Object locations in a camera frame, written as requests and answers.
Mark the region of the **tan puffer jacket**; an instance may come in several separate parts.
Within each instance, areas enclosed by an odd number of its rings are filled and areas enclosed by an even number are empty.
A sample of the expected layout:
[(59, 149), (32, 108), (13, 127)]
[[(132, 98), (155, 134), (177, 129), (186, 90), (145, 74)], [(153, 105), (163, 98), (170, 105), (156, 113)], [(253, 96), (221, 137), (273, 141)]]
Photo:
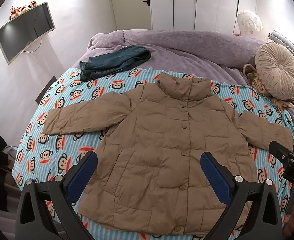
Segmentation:
[(122, 94), (52, 109), (44, 125), (48, 135), (103, 130), (79, 213), (108, 228), (151, 235), (205, 236), (220, 217), (224, 206), (200, 167), (204, 152), (233, 175), (257, 181), (249, 145), (293, 146), (289, 129), (250, 110), (238, 113), (209, 80), (165, 73)]

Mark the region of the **cream bedroom door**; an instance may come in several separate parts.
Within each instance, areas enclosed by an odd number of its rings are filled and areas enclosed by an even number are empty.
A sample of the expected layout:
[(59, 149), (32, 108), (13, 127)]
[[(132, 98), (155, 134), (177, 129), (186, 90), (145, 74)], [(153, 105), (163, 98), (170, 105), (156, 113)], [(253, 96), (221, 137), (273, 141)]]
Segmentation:
[(151, 29), (150, 0), (111, 0), (118, 30)]

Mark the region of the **brown knot cushion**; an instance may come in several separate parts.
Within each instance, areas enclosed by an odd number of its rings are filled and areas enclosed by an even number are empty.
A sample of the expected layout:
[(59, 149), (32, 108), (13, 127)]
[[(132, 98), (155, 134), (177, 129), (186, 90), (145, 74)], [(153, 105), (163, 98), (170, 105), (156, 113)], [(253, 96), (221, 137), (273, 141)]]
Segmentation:
[(275, 98), (274, 96), (272, 96), (269, 92), (267, 92), (265, 85), (259, 79), (257, 72), (256, 72), (256, 68), (254, 66), (247, 63), (244, 65), (242, 72), (243, 72), (243, 75), (245, 75), (247, 77), (251, 87), (258, 90), (259, 93), (270, 98), (271, 102), (274, 103), (274, 105), (280, 111), (284, 111), (287, 108), (294, 109), (294, 96), (291, 99), (287, 99), (287, 100), (278, 99), (278, 98)]

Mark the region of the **round beige pleated cushion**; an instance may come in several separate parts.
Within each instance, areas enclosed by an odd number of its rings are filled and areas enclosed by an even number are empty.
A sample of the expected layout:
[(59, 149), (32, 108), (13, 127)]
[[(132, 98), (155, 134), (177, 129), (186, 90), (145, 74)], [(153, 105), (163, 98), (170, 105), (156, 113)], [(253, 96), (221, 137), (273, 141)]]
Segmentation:
[(256, 72), (267, 92), (281, 100), (294, 97), (294, 56), (284, 46), (268, 42), (255, 56)]

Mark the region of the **purple duvet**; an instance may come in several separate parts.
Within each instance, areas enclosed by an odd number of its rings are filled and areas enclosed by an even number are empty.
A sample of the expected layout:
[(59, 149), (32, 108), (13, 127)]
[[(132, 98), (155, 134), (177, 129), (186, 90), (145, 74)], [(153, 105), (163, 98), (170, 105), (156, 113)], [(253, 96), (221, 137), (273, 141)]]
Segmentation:
[(249, 85), (242, 74), (246, 63), (254, 56), (264, 41), (216, 31), (156, 31), (117, 30), (95, 34), (84, 55), (73, 65), (80, 67), (89, 57), (103, 55), (121, 48), (138, 45), (151, 51), (151, 59), (143, 68), (175, 71), (205, 77), (230, 85)]

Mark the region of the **white wardrobe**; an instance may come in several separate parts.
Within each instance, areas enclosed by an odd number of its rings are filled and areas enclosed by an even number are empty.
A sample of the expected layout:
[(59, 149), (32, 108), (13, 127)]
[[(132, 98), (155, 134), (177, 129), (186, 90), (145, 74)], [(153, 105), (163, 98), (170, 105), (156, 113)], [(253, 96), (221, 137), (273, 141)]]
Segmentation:
[(255, 12), (256, 0), (150, 0), (154, 30), (218, 31), (239, 35), (237, 16)]

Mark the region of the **folded dark blue jeans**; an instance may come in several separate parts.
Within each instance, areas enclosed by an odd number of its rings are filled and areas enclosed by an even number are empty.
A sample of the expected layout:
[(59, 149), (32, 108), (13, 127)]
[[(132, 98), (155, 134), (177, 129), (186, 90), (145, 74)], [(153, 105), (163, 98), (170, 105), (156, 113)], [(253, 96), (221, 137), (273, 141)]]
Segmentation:
[(113, 53), (89, 57), (80, 61), (80, 81), (90, 81), (101, 77), (132, 70), (149, 61), (151, 51), (144, 46), (127, 46)]

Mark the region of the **red flower decoration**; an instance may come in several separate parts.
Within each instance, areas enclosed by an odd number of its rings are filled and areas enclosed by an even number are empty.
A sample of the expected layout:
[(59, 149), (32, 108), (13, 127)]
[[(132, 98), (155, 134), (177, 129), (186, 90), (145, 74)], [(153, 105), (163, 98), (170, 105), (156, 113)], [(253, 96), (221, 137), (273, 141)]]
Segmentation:
[(16, 18), (17, 16), (23, 14), (24, 12), (35, 8), (36, 6), (37, 6), (37, 2), (35, 0), (30, 0), (28, 5), (24, 5), (22, 7), (11, 6), (9, 19), (12, 20)]

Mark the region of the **wall mounted television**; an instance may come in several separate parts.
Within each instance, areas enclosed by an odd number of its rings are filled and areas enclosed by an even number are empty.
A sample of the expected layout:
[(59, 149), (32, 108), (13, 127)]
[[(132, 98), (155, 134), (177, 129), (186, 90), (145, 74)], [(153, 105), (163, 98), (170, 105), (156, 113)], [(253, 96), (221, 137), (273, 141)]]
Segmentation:
[(0, 49), (6, 62), (11, 64), (30, 45), (55, 28), (47, 2), (8, 21), (0, 28)]

